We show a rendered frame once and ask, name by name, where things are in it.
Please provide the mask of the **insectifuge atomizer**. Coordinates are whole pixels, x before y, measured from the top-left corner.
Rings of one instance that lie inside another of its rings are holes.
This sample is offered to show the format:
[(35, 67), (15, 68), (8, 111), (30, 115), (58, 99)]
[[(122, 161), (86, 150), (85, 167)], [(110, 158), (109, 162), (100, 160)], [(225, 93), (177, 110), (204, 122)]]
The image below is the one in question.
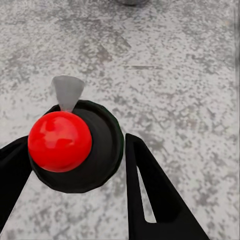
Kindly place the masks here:
[(103, 105), (79, 99), (86, 83), (67, 75), (51, 79), (58, 103), (31, 127), (29, 162), (52, 190), (84, 194), (119, 170), (126, 154), (118, 119)]

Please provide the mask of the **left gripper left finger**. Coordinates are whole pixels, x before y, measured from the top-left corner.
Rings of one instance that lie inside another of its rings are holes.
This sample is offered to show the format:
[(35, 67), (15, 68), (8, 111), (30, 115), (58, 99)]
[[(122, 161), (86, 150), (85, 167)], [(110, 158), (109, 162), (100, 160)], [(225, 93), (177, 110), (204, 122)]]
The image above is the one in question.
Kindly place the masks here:
[(28, 138), (20, 137), (0, 149), (0, 233), (33, 171)]

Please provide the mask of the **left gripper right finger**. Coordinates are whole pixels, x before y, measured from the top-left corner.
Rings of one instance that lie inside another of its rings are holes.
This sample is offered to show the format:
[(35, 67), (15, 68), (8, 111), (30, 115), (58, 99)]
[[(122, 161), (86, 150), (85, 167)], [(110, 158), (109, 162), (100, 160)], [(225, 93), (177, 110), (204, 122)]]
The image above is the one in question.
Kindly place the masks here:
[[(145, 142), (125, 134), (129, 240), (210, 240)], [(156, 223), (145, 220), (139, 168)]]

